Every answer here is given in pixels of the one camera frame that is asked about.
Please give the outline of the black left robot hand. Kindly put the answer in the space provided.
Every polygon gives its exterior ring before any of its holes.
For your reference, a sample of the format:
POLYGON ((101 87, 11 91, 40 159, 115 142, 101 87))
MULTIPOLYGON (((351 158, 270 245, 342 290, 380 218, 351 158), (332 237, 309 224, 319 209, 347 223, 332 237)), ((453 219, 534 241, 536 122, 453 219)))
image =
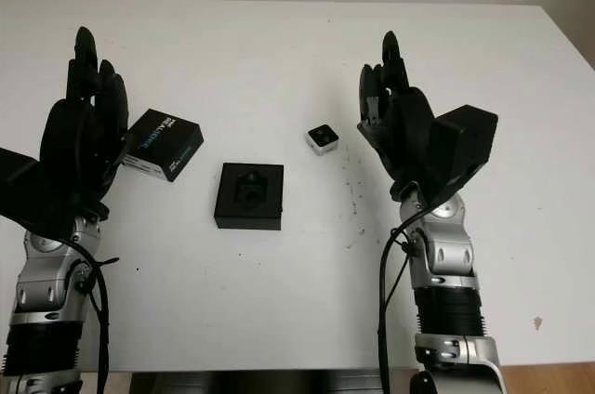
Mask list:
POLYGON ((102 199, 130 149, 128 116, 123 77, 108 60, 98 59, 92 32, 80 27, 66 94, 49 112, 40 147, 42 166, 76 215, 109 216, 102 199))

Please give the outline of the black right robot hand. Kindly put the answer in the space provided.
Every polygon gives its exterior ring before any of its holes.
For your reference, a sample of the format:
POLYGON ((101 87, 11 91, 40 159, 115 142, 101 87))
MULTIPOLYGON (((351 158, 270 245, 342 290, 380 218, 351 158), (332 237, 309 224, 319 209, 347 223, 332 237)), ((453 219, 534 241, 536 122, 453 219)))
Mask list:
POLYGON ((440 192, 428 156, 435 117, 424 93, 409 83, 392 31, 382 40, 382 62, 361 70, 359 107, 357 128, 393 180, 393 200, 400 202, 417 190, 425 204, 433 204, 440 192))

